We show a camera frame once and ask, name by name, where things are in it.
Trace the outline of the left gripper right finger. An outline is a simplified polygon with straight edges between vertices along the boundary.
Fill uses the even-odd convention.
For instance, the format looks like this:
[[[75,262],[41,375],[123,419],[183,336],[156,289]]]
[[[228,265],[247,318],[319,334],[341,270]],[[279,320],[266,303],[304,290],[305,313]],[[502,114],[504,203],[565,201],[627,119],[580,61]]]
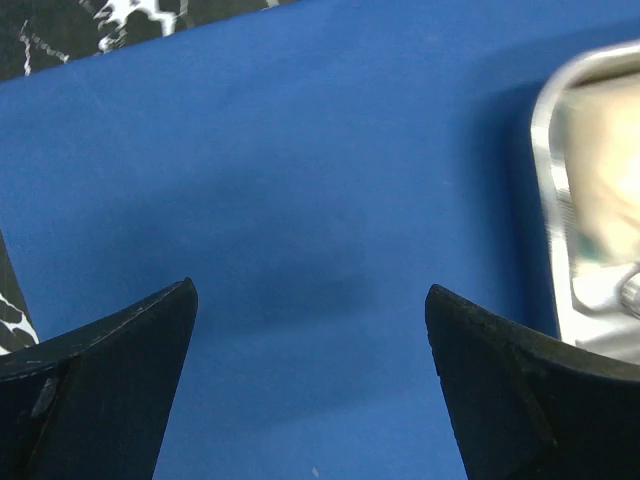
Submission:
[[[639,368],[433,285],[425,323],[470,479],[636,479]]]

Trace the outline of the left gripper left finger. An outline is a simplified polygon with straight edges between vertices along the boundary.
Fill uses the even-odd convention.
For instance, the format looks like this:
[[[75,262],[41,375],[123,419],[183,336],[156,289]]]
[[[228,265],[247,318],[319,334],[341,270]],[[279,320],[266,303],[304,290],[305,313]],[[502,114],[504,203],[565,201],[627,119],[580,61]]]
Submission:
[[[197,308],[186,278],[2,356],[2,478],[152,478]]]

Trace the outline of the metal instrument tray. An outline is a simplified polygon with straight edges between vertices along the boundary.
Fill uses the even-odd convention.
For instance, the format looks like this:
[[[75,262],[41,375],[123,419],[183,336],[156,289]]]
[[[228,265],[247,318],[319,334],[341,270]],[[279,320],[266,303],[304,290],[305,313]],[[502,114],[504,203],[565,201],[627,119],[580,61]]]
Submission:
[[[564,101],[575,89],[611,81],[639,85],[639,43],[582,53],[546,82],[530,138],[561,341],[601,356],[639,361],[639,259],[617,263],[582,232],[565,164]]]

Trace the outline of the beige gauze ball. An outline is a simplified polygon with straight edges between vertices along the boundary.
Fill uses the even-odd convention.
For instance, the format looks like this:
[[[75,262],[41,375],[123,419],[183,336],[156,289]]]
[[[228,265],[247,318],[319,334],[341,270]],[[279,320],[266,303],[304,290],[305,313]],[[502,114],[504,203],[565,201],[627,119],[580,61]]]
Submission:
[[[565,164],[577,221],[613,262],[639,259],[639,85],[578,88],[564,101]]]

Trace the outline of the blue surgical drape cloth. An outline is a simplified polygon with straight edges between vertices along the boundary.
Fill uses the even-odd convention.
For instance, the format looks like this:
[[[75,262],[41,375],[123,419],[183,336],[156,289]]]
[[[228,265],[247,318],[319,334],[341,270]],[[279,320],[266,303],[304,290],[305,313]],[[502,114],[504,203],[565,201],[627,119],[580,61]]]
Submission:
[[[509,164],[635,1],[302,1],[1,87],[1,228],[53,337],[183,278],[159,479],[461,479],[441,284],[525,321]]]

